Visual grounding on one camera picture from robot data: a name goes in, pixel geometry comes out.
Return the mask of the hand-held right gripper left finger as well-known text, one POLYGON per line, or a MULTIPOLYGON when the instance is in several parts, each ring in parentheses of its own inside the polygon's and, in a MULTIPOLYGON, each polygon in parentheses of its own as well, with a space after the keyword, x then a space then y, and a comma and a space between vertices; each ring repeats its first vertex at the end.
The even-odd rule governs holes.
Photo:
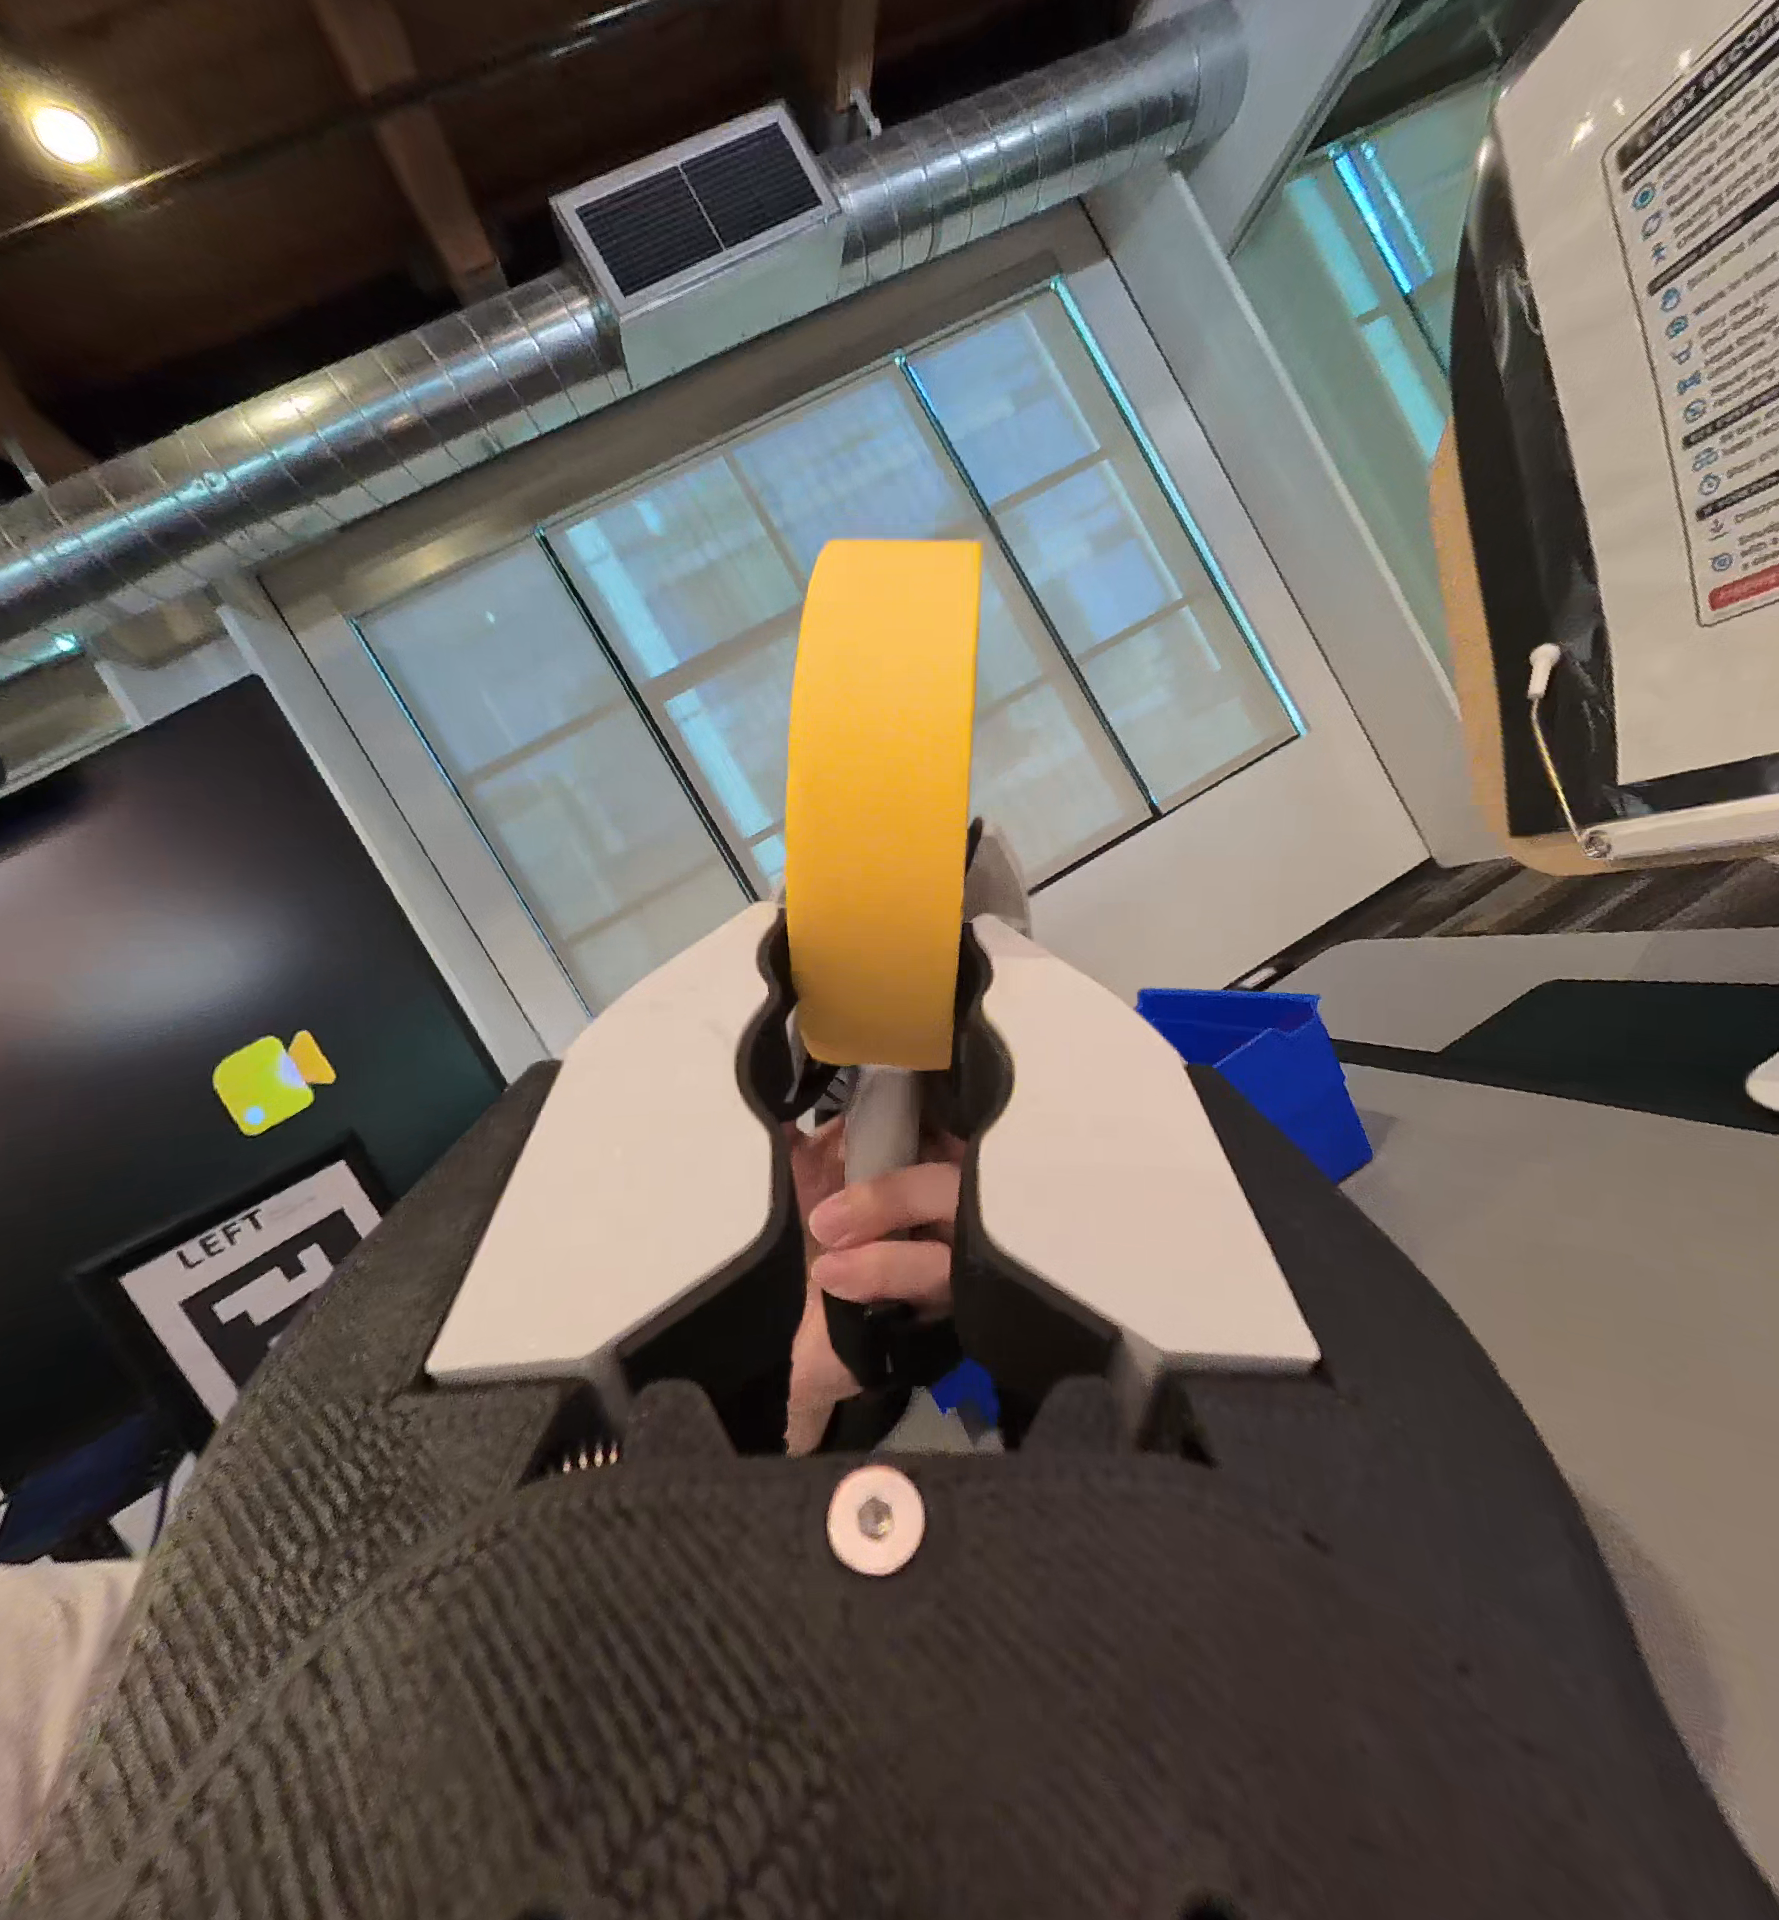
POLYGON ((426 1358, 435 1383, 735 1383, 801 1315, 793 1188, 750 1042, 782 1011, 752 904, 565 1049, 426 1358))

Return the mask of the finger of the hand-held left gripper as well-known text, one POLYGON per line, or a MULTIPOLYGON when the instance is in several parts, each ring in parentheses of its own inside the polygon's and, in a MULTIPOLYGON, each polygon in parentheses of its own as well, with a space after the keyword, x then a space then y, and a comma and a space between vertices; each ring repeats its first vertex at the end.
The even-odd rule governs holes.
POLYGON ((971 822, 963 877, 963 925, 984 917, 994 917, 1026 938, 1031 937, 1031 899, 1018 853, 998 826, 971 822))

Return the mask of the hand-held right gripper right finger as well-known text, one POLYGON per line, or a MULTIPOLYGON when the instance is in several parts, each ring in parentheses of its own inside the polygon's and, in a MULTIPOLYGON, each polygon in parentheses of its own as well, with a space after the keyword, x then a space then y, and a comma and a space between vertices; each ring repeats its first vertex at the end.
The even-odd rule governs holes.
POLYGON ((1181 1054, 1001 917, 967 931, 954 1322, 994 1380, 1302 1378, 1321 1347, 1181 1054))

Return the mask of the yellow tape roll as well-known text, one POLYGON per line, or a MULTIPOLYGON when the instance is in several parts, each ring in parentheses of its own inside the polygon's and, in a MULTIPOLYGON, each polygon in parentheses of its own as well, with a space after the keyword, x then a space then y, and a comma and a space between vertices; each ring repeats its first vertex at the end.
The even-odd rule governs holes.
POLYGON ((783 914, 800 1032, 818 1062, 951 1062, 979 608, 976 540, 828 540, 811 565, 783 914))

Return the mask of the blue plastic bin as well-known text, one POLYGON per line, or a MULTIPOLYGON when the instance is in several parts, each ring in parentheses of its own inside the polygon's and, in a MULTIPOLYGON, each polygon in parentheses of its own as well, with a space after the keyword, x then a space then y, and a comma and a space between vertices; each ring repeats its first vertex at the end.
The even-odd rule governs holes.
MULTIPOLYGON (((1253 1116, 1260 1116, 1286 1137, 1295 1163, 1313 1172, 1322 1191, 1331 1193, 1343 1177, 1370 1163, 1371 1146, 1314 995, 1157 989, 1139 993, 1132 1011, 1181 1054, 1199 1099, 1208 1090, 1234 1092, 1253 1116)), ((957 1032, 957 1062, 951 1069, 948 1130, 965 1140, 957 1124, 974 1116, 974 1111, 963 1103, 961 1031, 963 1027, 957 1032)), ((927 1390, 936 1407, 960 1416, 971 1434, 997 1429, 1003 1411, 1037 1405, 1064 1381, 994 1380, 982 1363, 967 1356, 956 1323, 954 1341, 960 1356, 944 1363, 927 1390)), ((1127 1397, 1136 1397, 1160 1380, 1113 1381, 1127 1397)))

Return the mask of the black desk mat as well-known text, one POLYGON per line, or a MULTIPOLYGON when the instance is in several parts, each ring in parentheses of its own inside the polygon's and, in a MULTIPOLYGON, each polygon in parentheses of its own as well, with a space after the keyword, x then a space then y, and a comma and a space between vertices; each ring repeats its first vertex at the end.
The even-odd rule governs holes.
POLYGON ((1416 1067, 1638 1114, 1779 1137, 1746 1078, 1779 1052, 1779 983, 1539 983, 1416 1067))

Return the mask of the person's left hand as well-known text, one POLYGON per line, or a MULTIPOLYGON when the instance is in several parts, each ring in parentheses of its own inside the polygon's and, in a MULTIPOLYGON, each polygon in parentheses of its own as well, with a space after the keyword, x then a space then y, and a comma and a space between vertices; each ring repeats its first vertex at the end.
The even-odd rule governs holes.
POLYGON ((789 1356, 785 1452, 806 1456, 839 1403, 859 1395, 830 1338, 830 1302, 951 1311, 951 1239, 965 1144, 927 1132, 914 1165, 867 1180, 846 1175, 846 1124, 783 1130, 806 1232, 806 1307, 789 1356))

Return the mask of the black framed marker sign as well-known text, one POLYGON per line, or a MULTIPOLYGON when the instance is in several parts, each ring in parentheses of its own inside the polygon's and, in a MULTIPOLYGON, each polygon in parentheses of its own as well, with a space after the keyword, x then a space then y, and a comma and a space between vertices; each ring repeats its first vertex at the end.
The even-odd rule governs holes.
POLYGON ((71 1287, 151 1413, 202 1452, 393 1203, 354 1133, 79 1265, 71 1287))

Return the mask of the black monitor screen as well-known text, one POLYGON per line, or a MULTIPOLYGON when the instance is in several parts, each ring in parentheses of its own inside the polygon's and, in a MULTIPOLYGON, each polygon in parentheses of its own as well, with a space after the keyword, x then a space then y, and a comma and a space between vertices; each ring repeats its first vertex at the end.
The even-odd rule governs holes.
POLYGON ((0 1490, 147 1410, 79 1265, 345 1133, 397 1201, 505 1089, 257 681, 0 799, 0 1490))

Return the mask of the acrylic sign stand wooden board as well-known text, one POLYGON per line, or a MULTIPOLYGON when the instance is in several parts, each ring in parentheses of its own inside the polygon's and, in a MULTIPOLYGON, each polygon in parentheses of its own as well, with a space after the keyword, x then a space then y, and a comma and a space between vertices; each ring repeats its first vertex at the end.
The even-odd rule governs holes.
POLYGON ((1500 78, 1430 523, 1479 809, 1549 877, 1779 860, 1779 2, 1500 78))

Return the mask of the person's beige shirt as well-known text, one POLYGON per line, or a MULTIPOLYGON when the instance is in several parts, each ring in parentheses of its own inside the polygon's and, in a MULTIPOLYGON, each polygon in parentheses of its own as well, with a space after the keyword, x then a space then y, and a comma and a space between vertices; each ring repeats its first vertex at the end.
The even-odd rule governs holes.
POLYGON ((0 1896, 81 1740, 140 1572, 135 1560, 0 1566, 0 1896))

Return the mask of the silver duct with vent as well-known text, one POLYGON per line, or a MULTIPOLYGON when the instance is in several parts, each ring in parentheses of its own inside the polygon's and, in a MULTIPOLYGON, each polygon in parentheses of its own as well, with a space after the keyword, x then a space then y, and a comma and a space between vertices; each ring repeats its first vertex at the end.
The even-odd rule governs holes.
POLYGON ((761 109, 560 194, 565 265, 0 507, 0 646, 87 643, 1238 119, 1198 4, 826 153, 761 109))

